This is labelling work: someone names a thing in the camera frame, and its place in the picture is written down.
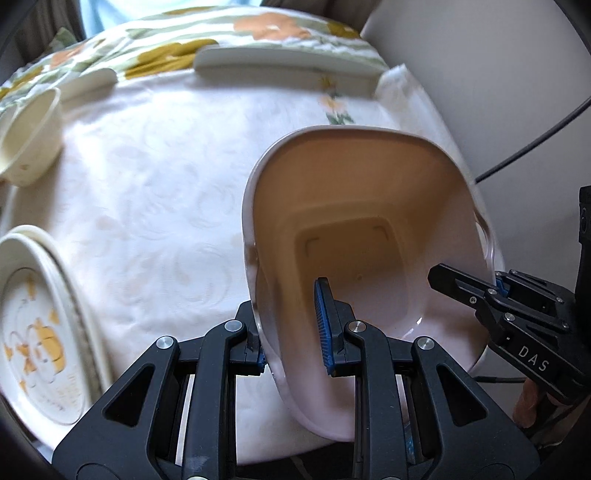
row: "orange flower print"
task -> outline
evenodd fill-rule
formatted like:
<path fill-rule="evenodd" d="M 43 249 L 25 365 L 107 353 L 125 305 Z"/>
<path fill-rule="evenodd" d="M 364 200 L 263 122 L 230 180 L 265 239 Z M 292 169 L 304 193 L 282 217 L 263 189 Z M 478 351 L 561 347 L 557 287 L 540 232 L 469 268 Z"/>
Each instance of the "orange flower print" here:
<path fill-rule="evenodd" d="M 234 23 L 234 31 L 250 32 L 254 40 L 285 40 L 290 37 L 304 39 L 312 36 L 294 18 L 276 13 L 241 18 Z"/>
<path fill-rule="evenodd" d="M 328 113 L 342 113 L 345 111 L 345 104 L 343 102 L 339 102 L 338 100 L 331 98 L 328 95 L 321 97 L 320 103 L 326 107 Z"/>
<path fill-rule="evenodd" d="M 68 48 L 66 50 L 57 51 L 51 57 L 50 67 L 52 69 L 63 65 L 65 62 L 70 60 L 74 55 L 76 55 L 82 48 L 84 47 L 83 43 L 78 44 L 73 48 Z"/>

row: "metal screw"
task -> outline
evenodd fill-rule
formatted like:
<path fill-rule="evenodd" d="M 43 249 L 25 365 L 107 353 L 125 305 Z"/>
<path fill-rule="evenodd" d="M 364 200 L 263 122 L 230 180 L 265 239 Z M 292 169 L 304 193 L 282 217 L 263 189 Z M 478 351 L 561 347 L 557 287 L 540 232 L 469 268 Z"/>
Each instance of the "metal screw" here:
<path fill-rule="evenodd" d="M 156 340 L 156 346 L 161 350 L 166 350 L 167 348 L 172 347 L 174 343 L 174 338 L 169 337 L 168 335 L 160 337 Z"/>
<path fill-rule="evenodd" d="M 237 332 L 242 328 L 242 322 L 240 320 L 228 320 L 223 327 L 228 332 Z"/>
<path fill-rule="evenodd" d="M 368 326 L 364 324 L 361 320 L 354 320 L 352 322 L 349 322 L 348 327 L 349 330 L 351 330 L 351 332 L 361 333 L 364 332 Z"/>
<path fill-rule="evenodd" d="M 417 340 L 417 345 L 421 350 L 430 350 L 435 346 L 435 342 L 432 338 L 421 337 L 419 340 Z"/>

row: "stacked plates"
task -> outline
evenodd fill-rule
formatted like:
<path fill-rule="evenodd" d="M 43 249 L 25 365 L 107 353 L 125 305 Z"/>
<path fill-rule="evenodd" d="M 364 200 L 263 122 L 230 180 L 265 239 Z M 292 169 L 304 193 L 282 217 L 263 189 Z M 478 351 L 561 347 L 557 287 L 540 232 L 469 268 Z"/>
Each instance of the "stacked plates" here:
<path fill-rule="evenodd" d="M 22 225 L 0 239 L 0 389 L 54 449 L 111 384 L 105 351 L 51 237 Z"/>

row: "wire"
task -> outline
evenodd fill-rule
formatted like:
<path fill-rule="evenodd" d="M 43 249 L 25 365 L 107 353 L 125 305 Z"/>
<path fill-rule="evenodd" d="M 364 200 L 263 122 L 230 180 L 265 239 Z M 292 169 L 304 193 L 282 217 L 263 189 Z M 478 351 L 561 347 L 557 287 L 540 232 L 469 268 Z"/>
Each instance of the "wire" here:
<path fill-rule="evenodd" d="M 504 378 L 504 377 L 474 377 L 478 383 L 523 383 L 525 377 Z"/>
<path fill-rule="evenodd" d="M 566 117 L 564 117 L 560 122 L 558 122 L 555 126 L 553 126 L 545 134 L 540 135 L 538 138 L 536 138 L 532 143 L 530 143 L 529 145 L 526 145 L 524 148 L 519 150 L 517 153 L 511 155 L 506 160 L 503 160 L 501 163 L 495 165 L 490 170 L 487 170 L 483 174 L 478 175 L 476 177 L 475 182 L 480 183 L 480 182 L 482 182 L 482 180 L 486 180 L 491 175 L 494 175 L 495 173 L 501 171 L 503 168 L 511 165 L 513 162 L 516 162 L 524 155 L 527 155 L 535 147 L 538 147 L 539 145 L 544 143 L 546 140 L 548 140 L 550 137 L 552 137 L 554 134 L 557 134 L 558 132 L 560 132 L 569 123 L 571 123 L 573 120 L 578 118 L 590 106 L 591 106 L 591 97 L 587 98 L 575 110 L 573 110 L 571 113 L 569 113 Z"/>

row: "white tablecloth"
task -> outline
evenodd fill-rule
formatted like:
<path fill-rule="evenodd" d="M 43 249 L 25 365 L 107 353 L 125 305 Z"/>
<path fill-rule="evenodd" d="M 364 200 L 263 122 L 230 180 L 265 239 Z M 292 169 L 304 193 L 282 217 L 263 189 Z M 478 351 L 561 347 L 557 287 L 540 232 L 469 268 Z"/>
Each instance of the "white tablecloth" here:
<path fill-rule="evenodd" d="M 332 104 L 361 125 L 438 143 L 465 166 L 443 121 L 404 67 L 375 81 L 335 77 Z M 326 125 L 321 74 L 220 67 L 146 77 L 64 104 L 64 150 L 35 185 L 5 185 L 0 233 L 47 230 L 81 285 L 115 376 L 161 335 L 186 340 L 248 300 L 241 204 L 248 176 L 282 136 Z M 329 443 L 283 406 L 269 370 L 239 378 L 238 461 Z"/>

